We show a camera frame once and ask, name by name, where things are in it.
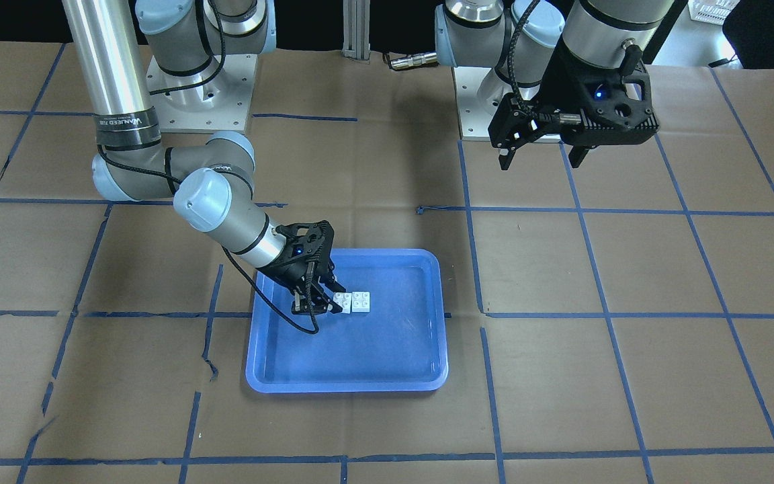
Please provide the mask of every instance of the blue tray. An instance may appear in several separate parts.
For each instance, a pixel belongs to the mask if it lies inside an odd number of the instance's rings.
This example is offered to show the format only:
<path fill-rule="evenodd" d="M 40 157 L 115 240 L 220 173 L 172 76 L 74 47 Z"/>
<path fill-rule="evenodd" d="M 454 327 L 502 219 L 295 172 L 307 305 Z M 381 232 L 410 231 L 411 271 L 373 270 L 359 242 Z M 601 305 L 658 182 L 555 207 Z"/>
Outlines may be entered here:
<path fill-rule="evenodd" d="M 348 292 L 368 291 L 369 313 L 318 316 L 316 335 L 301 333 L 255 298 L 246 376 L 262 393 L 427 391 L 446 381 L 438 259 L 420 249 L 335 249 L 336 278 Z M 291 316 L 292 295 L 261 273 L 271 303 Z M 291 316 L 311 327 L 307 315 Z"/>

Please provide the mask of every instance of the aluminum frame post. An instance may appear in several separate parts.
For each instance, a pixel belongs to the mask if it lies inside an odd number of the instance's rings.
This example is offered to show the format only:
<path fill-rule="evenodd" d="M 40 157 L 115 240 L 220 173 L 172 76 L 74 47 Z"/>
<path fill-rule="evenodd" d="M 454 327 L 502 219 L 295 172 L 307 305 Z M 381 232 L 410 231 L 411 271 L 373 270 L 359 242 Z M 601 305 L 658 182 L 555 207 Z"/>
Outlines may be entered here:
<path fill-rule="evenodd" d="M 369 61 L 369 10 L 369 0 L 343 0 L 343 56 Z"/>

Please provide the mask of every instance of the silver arm segment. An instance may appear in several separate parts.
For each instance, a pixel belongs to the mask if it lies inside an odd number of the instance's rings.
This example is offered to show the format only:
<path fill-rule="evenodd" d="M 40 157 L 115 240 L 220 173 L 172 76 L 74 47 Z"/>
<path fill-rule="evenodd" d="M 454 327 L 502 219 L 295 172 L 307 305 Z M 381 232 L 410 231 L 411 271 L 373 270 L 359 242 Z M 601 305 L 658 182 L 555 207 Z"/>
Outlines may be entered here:
<path fill-rule="evenodd" d="M 270 264 L 286 238 L 265 230 L 276 223 L 252 202 L 255 162 L 245 136 L 218 132 L 203 147 L 164 148 L 126 0 L 64 0 L 64 8 L 95 108 L 99 193 L 114 201 L 174 195 L 176 212 L 195 229 L 252 266 Z"/>

